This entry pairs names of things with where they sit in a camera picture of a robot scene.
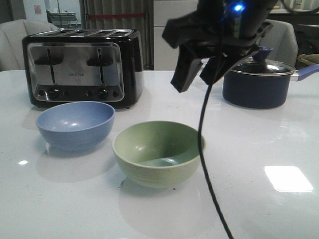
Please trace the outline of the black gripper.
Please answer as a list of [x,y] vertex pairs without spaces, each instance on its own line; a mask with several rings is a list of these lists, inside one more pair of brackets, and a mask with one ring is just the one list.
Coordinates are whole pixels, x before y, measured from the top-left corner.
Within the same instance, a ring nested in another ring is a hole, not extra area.
[[205,63],[200,78],[215,84],[234,66],[256,53],[257,40],[271,25],[266,22],[274,0],[200,0],[197,9],[170,22],[178,30],[179,56],[171,84],[185,92]]

